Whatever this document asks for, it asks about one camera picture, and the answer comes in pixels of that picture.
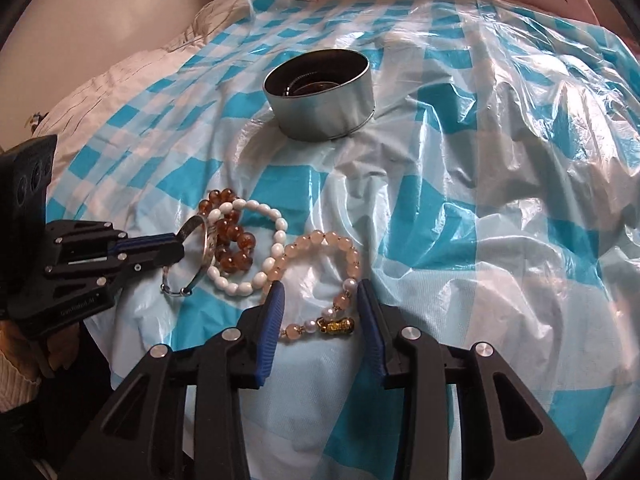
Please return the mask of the left hand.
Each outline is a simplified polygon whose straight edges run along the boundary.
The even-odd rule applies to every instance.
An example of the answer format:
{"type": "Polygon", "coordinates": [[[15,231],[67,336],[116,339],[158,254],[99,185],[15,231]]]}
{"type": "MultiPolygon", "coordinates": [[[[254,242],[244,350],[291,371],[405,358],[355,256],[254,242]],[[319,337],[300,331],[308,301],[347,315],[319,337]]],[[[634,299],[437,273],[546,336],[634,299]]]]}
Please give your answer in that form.
{"type": "MultiPolygon", "coordinates": [[[[51,336],[47,349],[46,358],[51,370],[67,370],[78,355],[79,325],[72,325],[51,336]]],[[[41,376],[36,344],[10,321],[1,322],[1,352],[31,382],[41,376]]]]}

